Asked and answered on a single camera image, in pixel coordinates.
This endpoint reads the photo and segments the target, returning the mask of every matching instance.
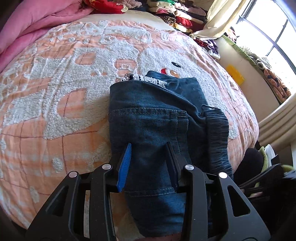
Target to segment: denim pocket stitching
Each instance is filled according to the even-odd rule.
[[[116,112],[119,112],[119,111],[123,111],[123,110],[162,110],[162,111],[174,111],[176,114],[168,114],[168,113],[138,113],[138,112],[125,112],[125,113],[116,113]],[[174,109],[165,109],[165,108],[153,108],[153,107],[136,107],[136,108],[122,108],[122,109],[117,109],[117,110],[112,110],[111,112],[109,112],[109,115],[128,115],[128,114],[141,114],[141,115],[145,115],[145,114],[149,114],[149,115],[169,115],[169,116],[177,116],[177,117],[187,117],[187,112],[184,111],[184,110],[174,110]]]
[[[167,189],[172,189],[173,187],[170,188],[162,188],[162,189],[154,189],[154,190],[145,190],[145,192],[147,191],[161,191],[161,190],[167,190]],[[124,192],[128,192],[128,193],[135,193],[135,192],[143,192],[143,191],[124,191]]]
[[[131,196],[129,194],[127,194],[128,196],[130,197],[151,197],[151,196],[163,196],[163,195],[167,195],[167,194],[172,194],[172,193],[175,193],[175,192],[168,192],[168,193],[161,193],[161,194],[150,194],[150,195],[139,195],[139,196]]]
[[[178,138],[177,138],[177,130],[178,130],[178,116],[176,117],[176,133],[175,133],[175,137],[176,137],[176,142],[177,142],[177,146],[178,146],[179,154],[181,154],[181,153],[180,153],[179,142],[178,142]]]

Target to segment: white cloth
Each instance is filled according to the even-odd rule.
[[[258,124],[262,146],[270,144],[275,151],[288,146],[296,138],[296,94]]]
[[[174,30],[170,25],[166,24],[161,18],[158,18],[151,13],[135,10],[128,10],[124,14],[90,14],[78,20],[83,23],[97,22],[100,20],[123,20],[143,23],[159,30]]]
[[[190,36],[200,39],[216,39],[221,37],[241,14],[248,0],[215,0],[207,13],[208,22],[203,30],[192,33]]]
[[[172,4],[169,2],[151,2],[150,0],[147,0],[147,4],[149,7],[166,7],[166,6],[171,6]]]
[[[150,12],[157,12],[159,9],[166,9],[166,10],[170,11],[171,13],[176,11],[176,8],[173,5],[165,6],[165,7],[151,7],[151,8],[149,8],[149,11]]]
[[[203,24],[203,21],[200,21],[200,20],[198,20],[196,18],[193,18],[190,15],[188,15],[187,13],[184,13],[184,12],[182,12],[180,10],[175,11],[175,16],[191,20],[191,21],[196,22],[198,24]]]
[[[264,148],[265,154],[267,155],[268,159],[268,167],[271,167],[271,160],[276,156],[274,150],[272,149],[271,145],[267,145]]]
[[[189,10],[187,7],[182,6],[181,3],[179,3],[179,2],[176,2],[176,3],[174,4],[174,6],[175,6],[175,8],[177,8],[177,9],[182,9],[182,10],[185,10],[185,11],[187,11],[187,12],[188,12],[188,10]]]

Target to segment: peach bedspread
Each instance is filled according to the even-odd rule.
[[[149,70],[197,78],[209,105],[229,120],[236,170],[258,138],[255,115],[233,79],[191,38],[127,21],[63,24],[0,74],[0,204],[14,222],[27,228],[70,171],[109,161],[110,85]],[[113,200],[116,227],[126,213],[120,200]]]

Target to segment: clothing stack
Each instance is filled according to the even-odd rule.
[[[220,59],[220,54],[218,53],[218,46],[214,40],[200,40],[199,38],[195,38],[194,41],[201,47],[203,47],[209,55],[211,55],[215,59]]]
[[[186,34],[202,30],[206,22],[206,12],[192,1],[147,0],[147,4],[152,14]]]

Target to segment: denim jeans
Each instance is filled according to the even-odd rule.
[[[182,230],[185,194],[174,192],[165,144],[204,172],[232,177],[227,156],[228,121],[207,101],[196,78],[174,78],[149,71],[165,88],[144,81],[110,87],[111,152],[132,144],[125,195],[140,233],[159,237]]]

